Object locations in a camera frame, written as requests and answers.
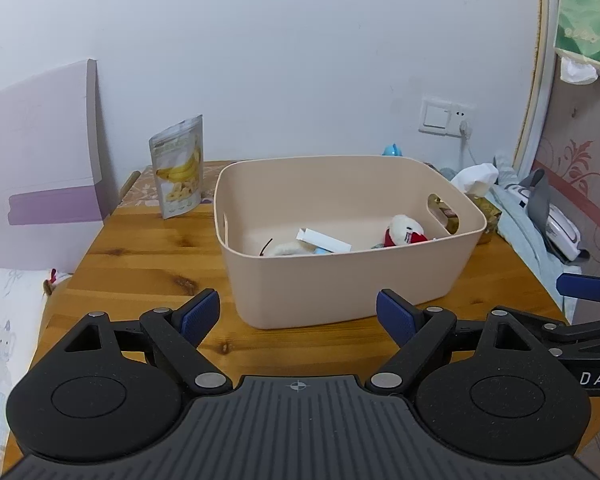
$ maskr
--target banana chip bag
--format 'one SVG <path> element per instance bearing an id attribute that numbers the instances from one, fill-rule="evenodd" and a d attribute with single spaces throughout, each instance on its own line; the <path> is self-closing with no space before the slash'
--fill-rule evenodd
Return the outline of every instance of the banana chip bag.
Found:
<path id="1" fill-rule="evenodd" d="M 191 211 L 202 193 L 202 115 L 149 139 L 162 218 Z"/>

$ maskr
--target blue gripper pad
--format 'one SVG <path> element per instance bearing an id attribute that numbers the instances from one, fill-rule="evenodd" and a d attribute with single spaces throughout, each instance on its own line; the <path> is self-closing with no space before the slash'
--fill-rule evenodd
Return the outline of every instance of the blue gripper pad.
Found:
<path id="1" fill-rule="evenodd" d="M 382 328 L 400 347 L 415 336 L 424 324 L 421 311 L 389 288 L 378 292 L 376 314 Z"/>
<path id="2" fill-rule="evenodd" d="M 220 319 L 220 296 L 206 288 L 171 314 L 171 325 L 197 347 Z"/>
<path id="3" fill-rule="evenodd" d="M 563 296 L 600 302 L 600 278 L 581 274 L 561 274 L 555 286 Z"/>

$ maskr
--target gray ribbed plate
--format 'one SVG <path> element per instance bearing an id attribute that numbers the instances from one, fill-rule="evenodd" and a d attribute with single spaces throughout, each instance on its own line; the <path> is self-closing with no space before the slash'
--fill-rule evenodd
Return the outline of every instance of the gray ribbed plate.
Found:
<path id="1" fill-rule="evenodd" d="M 7 480 L 592 480 L 573 457 L 497 466 L 443 447 L 400 397 L 353 376 L 246 377 L 202 397 L 159 443 L 115 462 L 65 465 L 28 456 Z"/>

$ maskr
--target red and white toy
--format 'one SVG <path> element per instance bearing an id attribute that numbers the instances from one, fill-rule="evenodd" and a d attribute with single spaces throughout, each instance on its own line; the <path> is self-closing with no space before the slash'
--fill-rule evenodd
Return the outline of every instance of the red and white toy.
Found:
<path id="1" fill-rule="evenodd" d="M 417 242 L 426 242 L 424 229 L 413 218 L 407 215 L 396 215 L 392 218 L 389 228 L 384 233 L 384 246 L 394 247 Z"/>

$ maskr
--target white power cord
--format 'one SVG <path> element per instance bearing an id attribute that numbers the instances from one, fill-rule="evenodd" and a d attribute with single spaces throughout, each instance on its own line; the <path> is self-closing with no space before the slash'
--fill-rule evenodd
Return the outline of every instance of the white power cord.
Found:
<path id="1" fill-rule="evenodd" d="M 471 130 L 469 129 L 469 124 L 466 122 L 466 120 L 462 120 L 462 122 L 460 123 L 460 134 L 462 135 L 462 140 L 464 140 L 464 143 L 466 144 L 466 148 L 467 148 L 467 151 L 469 152 L 469 156 L 471 157 L 471 160 L 477 166 L 478 163 L 475 160 L 474 154 L 471 151 L 471 145 L 469 144 L 469 137 L 471 137 Z"/>

